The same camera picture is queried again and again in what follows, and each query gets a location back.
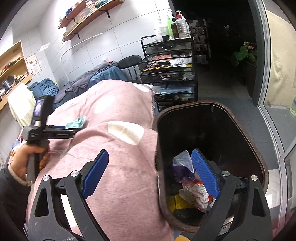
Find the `black chair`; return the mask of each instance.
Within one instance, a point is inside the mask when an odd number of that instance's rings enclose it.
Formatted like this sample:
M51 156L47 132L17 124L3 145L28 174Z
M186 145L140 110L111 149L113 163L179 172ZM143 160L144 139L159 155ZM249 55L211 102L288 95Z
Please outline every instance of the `black chair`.
M131 55L129 57L126 57L122 60L120 60L118 62L118 68L120 69L128 69L128 72L130 74L130 77L131 77L131 82L134 82L134 83L142 83L141 79L138 78L138 75L137 75L137 71L136 71L136 68L135 66L138 65L138 63L140 63L142 61L142 58L140 55ZM135 71L135 74L136 74L136 79L133 80L133 77L131 75L131 71L130 71L130 67L133 67L134 71Z

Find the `black trash bin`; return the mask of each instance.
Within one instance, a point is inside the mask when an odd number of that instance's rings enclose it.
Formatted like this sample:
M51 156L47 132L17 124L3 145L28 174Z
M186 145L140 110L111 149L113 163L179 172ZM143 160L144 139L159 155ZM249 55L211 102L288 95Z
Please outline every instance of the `black trash bin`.
M170 107L159 113L153 128L158 132L155 162L159 203L173 228L196 233L206 217L197 209L172 214L168 208L168 196L174 196L182 189L173 176L172 160L184 150L191 154L199 148L208 160L234 176L249 178L256 175L266 193L269 181L267 165L248 134L224 105L202 101Z

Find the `glass door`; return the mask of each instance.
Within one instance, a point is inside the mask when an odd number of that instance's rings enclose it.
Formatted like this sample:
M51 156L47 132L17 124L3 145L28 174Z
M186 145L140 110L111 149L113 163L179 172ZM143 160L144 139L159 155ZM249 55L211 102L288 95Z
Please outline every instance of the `glass door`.
M259 109L268 125L279 165L281 197L275 235L284 228L296 208L296 22L293 23L296 18L292 11L283 11L285 7L281 4L285 0L263 1L268 24L265 39L269 35L266 52L269 62Z

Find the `shelf bracket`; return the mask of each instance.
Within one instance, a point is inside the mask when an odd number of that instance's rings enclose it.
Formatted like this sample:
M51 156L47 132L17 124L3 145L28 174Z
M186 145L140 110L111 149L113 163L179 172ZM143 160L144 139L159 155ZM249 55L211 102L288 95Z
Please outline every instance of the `shelf bracket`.
M80 39L79 33L74 33L74 34L77 34L78 38ZM70 34L70 35L73 35L73 34Z
M99 11L106 12L108 14L108 18L110 18L110 15L109 15L109 11L108 10L99 10Z

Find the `trash bin rim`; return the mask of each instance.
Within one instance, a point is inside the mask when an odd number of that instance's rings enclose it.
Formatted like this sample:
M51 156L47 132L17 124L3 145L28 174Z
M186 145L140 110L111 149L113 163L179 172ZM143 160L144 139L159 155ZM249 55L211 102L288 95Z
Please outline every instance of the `trash bin rim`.
M215 101L198 101L198 102L193 102L193 103L188 103L188 104L172 106L172 107L169 107L169 108L161 111L154 118L152 129L157 131L158 121L163 116L167 115L170 112L173 112L175 110L180 110L180 109L186 109L186 108L190 108L190 107L194 107L194 106L199 106L199 105L203 105L203 104L212 105L212 106L218 107L218 108L222 109L223 111L225 111L228 114L228 116L232 119L232 121L235 123L235 125L239 128L241 133L244 135L244 137L247 140L247 143L250 146L250 148L252 149L254 155L258 158L258 162L261 167L261 171L263 173L263 191L264 191L264 193L266 193L267 188L268 188L268 183L269 183L269 172L268 172L267 164L264 161L258 148L255 146L255 144L252 141L250 141L251 138L248 135L248 133L246 132L246 130L244 129L244 127L242 127L242 125L239 123L237 118L233 115L231 110L228 107L226 107L225 105L215 102ZM159 150L159 149L160 149L160 144L159 144L159 138L158 138L157 139L157 150ZM182 230L185 232L189 232L189 233L196 233L199 229L198 226L191 226L188 224L184 224L181 221L179 221L177 218L175 218L173 216L173 214L170 212L168 205L167 205L167 200L166 200L166 190L165 190L165 180L164 180L163 165L162 165L162 155L160 152L156 152L155 162L156 162L156 169L157 169L159 205L160 205L160 209L161 209L162 214L165 216L165 219L173 228L178 229L178 230ZM233 220L233 217L227 218L224 222L223 227L227 227L227 225L230 222L232 222L232 220Z

